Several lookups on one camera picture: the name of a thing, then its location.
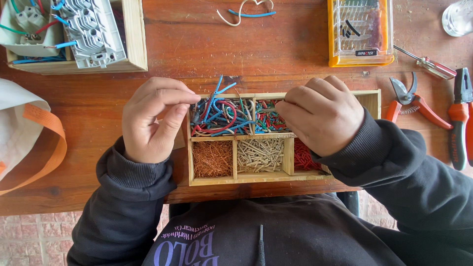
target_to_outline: hoodie cuff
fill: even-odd
[[[389,155],[393,139],[383,130],[365,108],[365,118],[353,140],[341,151],[327,157],[312,152],[313,160],[337,169],[347,177],[359,174],[383,163]]]
[[[122,154],[125,152],[123,137],[120,137],[112,146],[108,155],[107,173],[111,180],[120,186],[129,188],[144,188],[156,183],[166,171],[166,162],[135,163],[127,160]]]

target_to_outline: hand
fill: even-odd
[[[137,163],[159,163],[169,157],[174,138],[190,104],[201,97],[178,80],[153,77],[123,107],[124,156]],[[163,121],[156,116],[172,106]]]
[[[313,152],[332,155],[355,137],[364,119],[364,109],[348,87],[335,76],[311,79],[292,88],[276,111],[286,125]]]

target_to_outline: spring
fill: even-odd
[[[410,114],[414,113],[415,111],[417,111],[419,108],[420,108],[419,106],[412,106],[409,109],[400,110],[399,115],[410,115]]]

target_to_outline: wooden table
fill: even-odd
[[[149,71],[97,75],[40,76],[12,70],[0,48],[0,77],[12,80],[51,105],[66,130],[68,153],[51,174],[0,197],[0,215],[81,210],[99,186],[95,164],[121,135],[122,107],[136,88],[153,76],[180,79],[197,93],[214,90],[220,74],[235,76],[240,92],[284,92],[312,77],[334,74],[350,89],[382,89],[383,116],[394,99],[389,77],[411,82],[417,72],[418,93],[443,119],[453,102],[453,81],[439,80],[398,54],[385,67],[328,68],[326,0],[275,2],[277,14],[245,18],[230,27],[215,9],[236,10],[241,0],[143,0]],[[416,55],[429,55],[452,68],[473,67],[473,35],[448,36],[440,18],[449,0],[397,0],[394,3],[394,39]],[[248,3],[244,10],[262,10]],[[428,154],[449,164],[447,131],[415,113],[399,117],[401,128],[424,136]],[[53,136],[44,130],[28,155],[34,164],[21,164],[2,186],[9,186],[37,171],[43,164],[38,151]],[[339,181],[312,180],[241,185],[188,186],[187,151],[176,150],[174,179],[178,188],[168,203],[296,195],[353,189]],[[464,171],[473,176],[473,168]]]

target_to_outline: pliers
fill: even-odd
[[[467,156],[473,166],[473,91],[467,68],[456,70],[454,94],[455,102],[448,110],[453,125],[449,141],[450,158],[456,170],[463,170]]]
[[[399,102],[396,100],[391,102],[386,115],[387,120],[396,123],[398,115],[409,115],[418,110],[435,125],[447,130],[453,129],[452,125],[445,122],[429,108],[429,106],[425,103],[424,98],[415,94],[417,90],[417,77],[415,75],[415,72],[412,72],[412,85],[409,92],[407,92],[406,87],[399,80],[394,78],[390,78],[390,80]],[[403,105],[408,104],[413,104],[413,106],[406,110],[401,110],[401,107]]]

